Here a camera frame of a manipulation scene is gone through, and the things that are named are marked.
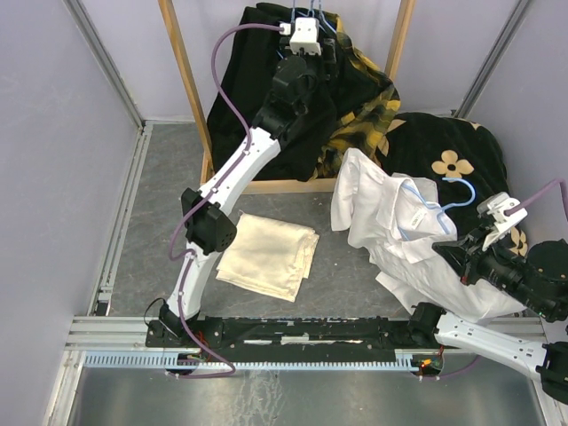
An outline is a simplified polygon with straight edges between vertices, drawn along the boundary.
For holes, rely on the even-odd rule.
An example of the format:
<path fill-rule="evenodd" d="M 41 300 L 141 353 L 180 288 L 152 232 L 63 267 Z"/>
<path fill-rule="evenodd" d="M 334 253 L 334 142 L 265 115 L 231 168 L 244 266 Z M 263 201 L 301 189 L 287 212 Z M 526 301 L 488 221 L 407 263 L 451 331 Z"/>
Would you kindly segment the black hanging shirt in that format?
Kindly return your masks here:
<path fill-rule="evenodd" d="M 303 142 L 314 136 L 318 127 L 327 134 L 334 128 L 336 110 L 330 92 L 336 86 L 337 77 L 319 78 L 305 59 L 303 72 L 295 82 L 289 84 L 280 78 L 280 67 L 295 60 L 286 51 L 283 36 L 274 31 L 288 12 L 287 8 L 276 4 L 261 3 L 246 8 L 242 15 L 243 28 L 233 39 L 231 57 L 221 82 L 222 91 L 217 97 L 230 108 L 244 132 L 217 171 L 230 159 L 254 122 L 260 122 L 267 131 L 274 125 L 280 126 L 279 140 L 283 146 L 277 156 L 296 146 L 312 156 L 323 143 L 318 141 L 313 147 L 307 147 Z M 296 96 L 293 103 L 285 102 L 284 90 L 300 85 L 311 87 L 312 92 Z"/>

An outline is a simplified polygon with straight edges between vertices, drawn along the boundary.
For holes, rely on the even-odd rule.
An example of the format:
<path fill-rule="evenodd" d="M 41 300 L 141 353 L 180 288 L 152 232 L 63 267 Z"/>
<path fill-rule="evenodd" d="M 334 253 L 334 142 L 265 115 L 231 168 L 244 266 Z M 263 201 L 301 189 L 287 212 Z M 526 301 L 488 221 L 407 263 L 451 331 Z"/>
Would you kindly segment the cream folded cloth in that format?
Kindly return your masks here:
<path fill-rule="evenodd" d="M 217 279 L 293 303 L 309 277 L 319 238 L 308 226 L 242 213 Z"/>

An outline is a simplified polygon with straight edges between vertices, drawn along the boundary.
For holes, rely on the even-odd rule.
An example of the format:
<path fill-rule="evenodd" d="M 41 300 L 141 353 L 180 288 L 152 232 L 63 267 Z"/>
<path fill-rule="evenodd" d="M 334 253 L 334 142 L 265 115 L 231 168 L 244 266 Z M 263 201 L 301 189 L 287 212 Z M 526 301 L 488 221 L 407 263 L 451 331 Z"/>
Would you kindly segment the wooden clothes rack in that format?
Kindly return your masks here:
<path fill-rule="evenodd" d="M 201 142 L 204 146 L 201 176 L 202 178 L 211 178 L 221 167 L 223 161 L 231 154 L 238 136 L 243 134 L 244 131 L 221 97 L 215 99 L 208 115 L 203 113 L 174 5 L 171 1 L 161 1 L 159 6 L 193 112 L 193 118 L 198 126 Z M 414 2 L 401 2 L 394 34 L 391 38 L 387 66 L 382 70 L 393 83 L 413 11 Z M 261 193 L 268 193 L 270 190 L 285 193 L 290 186 L 293 186 L 299 192 L 314 192 L 318 188 L 328 190 L 332 180 L 336 177 L 313 179 L 312 173 L 315 170 L 321 148 L 329 140 L 332 132 L 327 134 L 322 127 L 318 127 L 316 134 L 303 142 L 304 146 L 307 147 L 313 147 L 318 141 L 323 143 L 312 156 L 304 154 L 300 146 L 284 151 L 257 174 L 254 179 L 255 187 L 259 188 Z"/>

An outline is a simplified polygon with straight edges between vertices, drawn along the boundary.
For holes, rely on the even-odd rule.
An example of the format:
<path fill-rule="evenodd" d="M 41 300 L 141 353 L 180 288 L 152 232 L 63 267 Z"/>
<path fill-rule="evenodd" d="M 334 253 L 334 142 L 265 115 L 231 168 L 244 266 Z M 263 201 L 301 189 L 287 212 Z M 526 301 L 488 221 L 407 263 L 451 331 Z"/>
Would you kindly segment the blue wire hanger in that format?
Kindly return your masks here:
<path fill-rule="evenodd" d="M 473 201 L 476 199 L 477 191 L 476 191 L 475 187 L 468 180 L 461 178 L 461 177 L 443 177 L 442 180 L 449 182 L 449 183 L 458 182 L 458 183 L 466 186 L 469 190 L 469 198 L 466 201 L 451 202 L 451 203 L 447 203 L 444 206 L 439 206 L 433 201 L 426 201 L 422 197 L 422 195 L 419 193 L 419 191 L 417 189 L 413 189 L 412 186 L 407 185 L 407 184 L 403 184 L 401 187 L 403 189 L 409 191 L 413 195 L 415 195 L 426 209 L 437 211 L 436 219 L 438 221 L 438 224 L 440 225 L 442 230 L 445 232 L 445 234 L 448 235 L 450 233 L 450 230 L 443 220 L 443 215 L 449 209 L 462 208 L 462 207 L 467 207 L 467 206 L 471 205 L 473 203 Z"/>

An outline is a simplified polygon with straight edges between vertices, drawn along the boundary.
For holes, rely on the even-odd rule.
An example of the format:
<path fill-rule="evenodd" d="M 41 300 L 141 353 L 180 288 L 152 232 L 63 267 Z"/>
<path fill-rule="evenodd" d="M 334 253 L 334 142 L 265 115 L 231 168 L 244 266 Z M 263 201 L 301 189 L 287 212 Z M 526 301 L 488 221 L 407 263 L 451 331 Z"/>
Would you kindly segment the black floral blanket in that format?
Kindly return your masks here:
<path fill-rule="evenodd" d="M 501 147 L 488 129 L 475 122 L 426 113 L 398 114 L 378 144 L 377 157 L 389 174 L 434 181 L 442 206 L 469 199 L 465 185 L 444 179 L 467 180 L 476 199 L 447 213 L 460 238 L 478 226 L 477 206 L 482 201 L 510 192 Z"/>

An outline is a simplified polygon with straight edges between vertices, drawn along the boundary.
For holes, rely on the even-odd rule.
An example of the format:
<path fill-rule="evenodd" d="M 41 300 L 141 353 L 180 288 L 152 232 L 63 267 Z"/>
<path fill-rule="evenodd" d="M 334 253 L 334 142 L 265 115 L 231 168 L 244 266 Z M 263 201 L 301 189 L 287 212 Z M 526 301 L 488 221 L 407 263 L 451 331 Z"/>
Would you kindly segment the yellow plaid shirt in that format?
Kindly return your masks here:
<path fill-rule="evenodd" d="M 335 30 L 339 66 L 332 100 L 336 125 L 321 148 L 312 178 L 334 178 L 349 148 L 357 148 L 380 165 L 389 153 L 386 134 L 393 127 L 400 97 L 393 81 L 347 35 L 340 17 L 327 13 Z"/>

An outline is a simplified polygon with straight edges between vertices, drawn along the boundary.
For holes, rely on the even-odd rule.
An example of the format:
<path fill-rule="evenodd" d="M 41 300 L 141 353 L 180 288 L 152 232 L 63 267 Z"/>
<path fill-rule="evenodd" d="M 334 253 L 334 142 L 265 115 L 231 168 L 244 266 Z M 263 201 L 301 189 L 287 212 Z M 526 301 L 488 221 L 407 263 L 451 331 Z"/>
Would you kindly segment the blue hanger in plaid shirt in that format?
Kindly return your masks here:
<path fill-rule="evenodd" d="M 326 34 L 334 36 L 337 32 L 336 28 L 327 20 L 326 14 L 322 8 L 322 1 L 311 0 L 306 12 L 300 12 L 297 8 L 297 1 L 293 0 L 290 11 L 290 23 L 295 24 L 296 18 L 314 18 L 319 23 L 319 28 Z"/>

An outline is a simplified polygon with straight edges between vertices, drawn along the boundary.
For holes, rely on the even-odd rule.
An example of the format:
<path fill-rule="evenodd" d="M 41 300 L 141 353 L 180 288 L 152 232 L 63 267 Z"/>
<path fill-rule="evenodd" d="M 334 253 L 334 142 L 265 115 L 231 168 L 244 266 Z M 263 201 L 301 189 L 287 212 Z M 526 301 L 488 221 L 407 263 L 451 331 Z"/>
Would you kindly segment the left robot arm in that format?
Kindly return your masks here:
<path fill-rule="evenodd" d="M 243 141 L 212 179 L 182 193 L 183 217 L 174 234 L 185 236 L 185 248 L 169 253 L 171 260 L 183 262 L 182 269 L 158 318 L 148 325 L 152 338 L 163 335 L 178 346 L 194 340 L 194 322 L 211 269 L 237 235 L 229 215 L 261 169 L 285 154 L 306 160 L 314 169 L 320 148 L 335 127 L 328 86 L 336 74 L 333 39 L 288 40 L 287 53 L 278 62 L 259 111 L 246 125 Z"/>

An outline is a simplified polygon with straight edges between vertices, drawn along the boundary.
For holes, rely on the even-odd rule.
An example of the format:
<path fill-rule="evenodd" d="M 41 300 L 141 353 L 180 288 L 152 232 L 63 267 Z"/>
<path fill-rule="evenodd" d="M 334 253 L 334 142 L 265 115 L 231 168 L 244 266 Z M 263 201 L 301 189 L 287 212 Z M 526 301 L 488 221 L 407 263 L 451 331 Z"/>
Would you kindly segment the white shirt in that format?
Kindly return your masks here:
<path fill-rule="evenodd" d="M 390 176 L 357 148 L 343 155 L 330 207 L 331 228 L 346 231 L 352 247 L 368 251 L 370 263 L 380 270 L 377 281 L 407 310 L 429 302 L 471 322 L 523 311 L 521 303 L 487 281 L 460 283 L 432 249 L 435 242 L 456 241 L 454 222 L 443 215 L 450 230 L 446 235 L 436 219 L 437 211 L 426 209 L 403 184 L 439 205 L 434 181 Z"/>

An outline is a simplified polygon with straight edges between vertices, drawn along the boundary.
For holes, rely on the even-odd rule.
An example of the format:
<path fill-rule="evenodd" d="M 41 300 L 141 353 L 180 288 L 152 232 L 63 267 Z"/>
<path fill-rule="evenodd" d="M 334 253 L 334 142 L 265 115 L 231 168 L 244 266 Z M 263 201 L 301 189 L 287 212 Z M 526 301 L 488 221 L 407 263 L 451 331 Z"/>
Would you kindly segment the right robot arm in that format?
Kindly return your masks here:
<path fill-rule="evenodd" d="M 483 245 L 479 233 L 436 242 L 433 250 L 457 280 L 431 278 L 444 290 L 418 303 L 406 328 L 416 346 L 476 353 L 540 383 L 567 401 L 567 343 L 535 343 L 482 326 L 482 321 L 529 309 L 549 323 L 567 319 L 567 242 L 544 241 L 518 255 L 503 243 Z"/>

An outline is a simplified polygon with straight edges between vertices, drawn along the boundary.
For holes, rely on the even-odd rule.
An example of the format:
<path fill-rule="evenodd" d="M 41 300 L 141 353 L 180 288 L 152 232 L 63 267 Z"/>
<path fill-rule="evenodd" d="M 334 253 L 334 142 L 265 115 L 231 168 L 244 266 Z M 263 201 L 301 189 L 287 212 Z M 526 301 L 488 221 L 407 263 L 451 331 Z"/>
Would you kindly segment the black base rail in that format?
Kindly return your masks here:
<path fill-rule="evenodd" d="M 437 350 L 446 311 L 419 303 L 409 319 L 193 317 L 193 334 L 232 363 L 390 362 L 396 350 Z"/>

